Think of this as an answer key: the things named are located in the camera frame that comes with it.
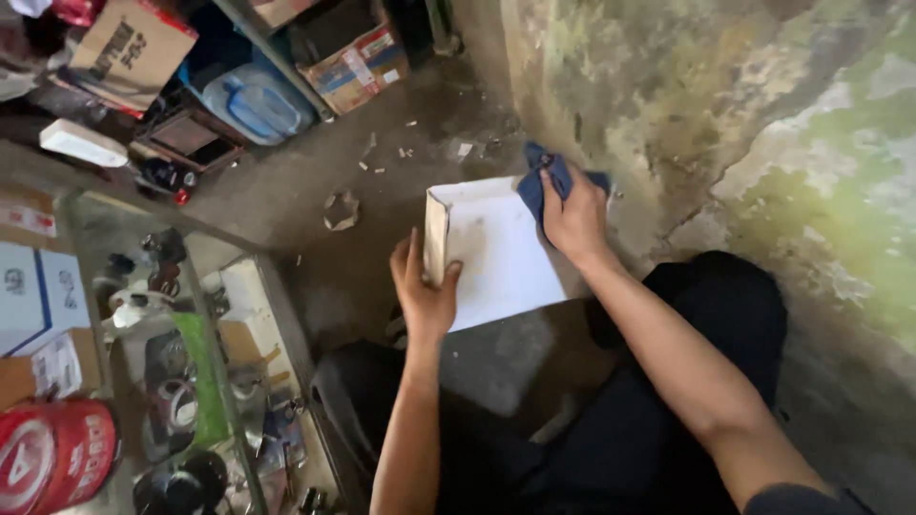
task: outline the blue cloth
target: blue cloth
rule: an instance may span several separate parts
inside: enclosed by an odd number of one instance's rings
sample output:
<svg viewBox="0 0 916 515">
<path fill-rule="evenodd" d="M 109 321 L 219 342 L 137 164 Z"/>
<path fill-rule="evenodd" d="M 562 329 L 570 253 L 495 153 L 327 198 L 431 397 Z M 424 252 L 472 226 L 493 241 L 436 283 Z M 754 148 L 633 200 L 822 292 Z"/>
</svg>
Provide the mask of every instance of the blue cloth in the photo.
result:
<svg viewBox="0 0 916 515">
<path fill-rule="evenodd" d="M 551 154 L 544 147 L 533 141 L 525 145 L 525 159 L 528 161 L 528 174 L 522 178 L 518 184 L 518 194 L 522 202 L 528 206 L 535 220 L 538 221 L 538 228 L 544 231 L 544 185 L 540 181 L 540 169 L 547 169 L 551 175 L 553 189 L 560 195 L 564 201 L 569 198 L 573 190 L 573 177 L 566 168 L 566 159 L 560 154 Z M 585 176 L 588 177 L 595 186 L 600 187 L 605 193 L 610 193 L 611 183 L 607 174 L 599 171 L 587 171 Z"/>
</svg>

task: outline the dirty floor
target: dirty floor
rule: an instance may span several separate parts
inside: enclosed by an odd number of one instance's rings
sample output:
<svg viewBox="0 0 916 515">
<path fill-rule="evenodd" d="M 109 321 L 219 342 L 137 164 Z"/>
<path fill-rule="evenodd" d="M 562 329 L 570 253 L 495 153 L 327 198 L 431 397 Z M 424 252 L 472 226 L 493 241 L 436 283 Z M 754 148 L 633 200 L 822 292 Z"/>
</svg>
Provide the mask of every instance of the dirty floor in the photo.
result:
<svg viewBox="0 0 916 515">
<path fill-rule="evenodd" d="M 362 158 L 373 133 L 376 146 Z M 456 139 L 474 145 L 462 162 Z M 318 353 L 358 338 L 382 342 L 397 302 L 387 258 L 423 225 L 425 190 L 523 173 L 524 141 L 464 59 L 435 59 L 332 124 L 256 148 L 207 178 L 184 211 L 270 249 Z M 343 190 L 360 200 L 360 219 L 331 232 L 322 205 Z M 574 301 L 450 334 L 442 384 L 530 433 L 568 394 L 600 384 L 611 365 Z"/>
</svg>

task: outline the glass display case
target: glass display case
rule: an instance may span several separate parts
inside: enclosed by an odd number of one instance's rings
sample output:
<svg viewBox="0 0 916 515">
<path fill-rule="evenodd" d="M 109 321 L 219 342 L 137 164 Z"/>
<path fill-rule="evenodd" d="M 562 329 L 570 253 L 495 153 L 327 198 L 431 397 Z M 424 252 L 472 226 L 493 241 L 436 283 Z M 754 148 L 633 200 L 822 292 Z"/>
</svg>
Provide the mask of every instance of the glass display case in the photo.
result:
<svg viewBox="0 0 916 515">
<path fill-rule="evenodd" d="M 0 142 L 0 155 L 2 182 L 54 199 L 87 297 L 91 396 L 118 430 L 104 485 L 64 512 L 289 513 L 310 488 L 326 513 L 365 511 L 309 401 L 309 343 L 264 249 L 28 148 Z"/>
</svg>

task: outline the red can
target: red can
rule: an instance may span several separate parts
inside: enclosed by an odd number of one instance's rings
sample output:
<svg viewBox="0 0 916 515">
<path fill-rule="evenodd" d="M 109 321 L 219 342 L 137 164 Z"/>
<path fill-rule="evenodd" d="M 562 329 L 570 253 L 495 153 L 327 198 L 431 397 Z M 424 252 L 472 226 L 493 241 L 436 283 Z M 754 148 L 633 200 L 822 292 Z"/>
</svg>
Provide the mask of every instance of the red can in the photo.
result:
<svg viewBox="0 0 916 515">
<path fill-rule="evenodd" d="M 89 500 L 114 469 L 108 406 L 77 399 L 0 414 L 0 515 L 44 515 Z"/>
</svg>

